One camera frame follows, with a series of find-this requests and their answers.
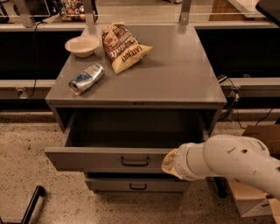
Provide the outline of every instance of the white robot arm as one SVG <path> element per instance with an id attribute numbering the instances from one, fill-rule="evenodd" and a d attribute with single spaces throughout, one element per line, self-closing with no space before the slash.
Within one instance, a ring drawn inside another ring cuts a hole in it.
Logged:
<path id="1" fill-rule="evenodd" d="M 236 179 L 280 200 L 280 161 L 252 137 L 217 135 L 204 143 L 184 143 L 164 159 L 162 169 L 180 179 Z"/>

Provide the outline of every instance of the countertop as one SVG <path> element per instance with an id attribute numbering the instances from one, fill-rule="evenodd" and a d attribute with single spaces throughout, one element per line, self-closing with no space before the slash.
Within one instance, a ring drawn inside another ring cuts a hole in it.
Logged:
<path id="1" fill-rule="evenodd" d="M 104 24 L 97 24 L 101 40 Z M 115 74 L 102 44 L 94 54 L 78 58 L 71 54 L 46 100 L 49 104 L 77 105 L 173 105 L 211 108 L 226 103 L 221 87 L 191 25 L 128 25 L 138 41 L 153 46 L 151 52 L 127 70 Z M 77 96 L 68 83 L 94 63 L 105 69 L 105 77 Z"/>

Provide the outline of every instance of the cardboard box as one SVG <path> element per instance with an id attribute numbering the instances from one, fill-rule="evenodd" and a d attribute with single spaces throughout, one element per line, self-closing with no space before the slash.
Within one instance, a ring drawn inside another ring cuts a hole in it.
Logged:
<path id="1" fill-rule="evenodd" d="M 228 179 L 227 183 L 242 218 L 272 214 L 264 192 L 232 179 Z"/>
<path id="2" fill-rule="evenodd" d="M 243 136 L 261 140 L 269 148 L 270 155 L 280 159 L 280 124 L 248 126 Z"/>
<path id="3" fill-rule="evenodd" d="M 272 157 L 280 159 L 280 124 L 248 126 L 243 136 L 259 139 L 266 144 Z M 267 199 L 264 192 L 235 180 L 227 182 L 241 217 L 272 214 L 280 224 L 279 200 Z"/>

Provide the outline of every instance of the chip bag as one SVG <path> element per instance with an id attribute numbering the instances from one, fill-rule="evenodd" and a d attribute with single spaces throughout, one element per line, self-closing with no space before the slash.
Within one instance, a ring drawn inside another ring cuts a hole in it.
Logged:
<path id="1" fill-rule="evenodd" d="M 151 46 L 141 45 L 124 24 L 109 24 L 102 29 L 102 44 L 116 74 L 137 63 Z"/>

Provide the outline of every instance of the floor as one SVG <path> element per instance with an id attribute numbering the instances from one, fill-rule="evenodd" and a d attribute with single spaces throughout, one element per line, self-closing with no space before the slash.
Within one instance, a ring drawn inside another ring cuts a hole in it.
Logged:
<path id="1" fill-rule="evenodd" d="M 268 109 L 239 111 L 242 127 L 265 117 Z M 218 122 L 213 135 L 241 135 L 235 122 Z M 278 110 L 258 125 L 273 124 Z M 271 215 L 241 218 L 229 194 L 217 196 L 209 180 L 192 182 L 184 194 L 101 193 L 87 189 L 78 172 L 58 172 L 44 153 L 62 145 L 62 133 L 52 113 L 0 113 L 0 215 L 3 221 L 20 221 L 37 185 L 46 189 L 31 224 L 99 223 L 275 223 Z"/>

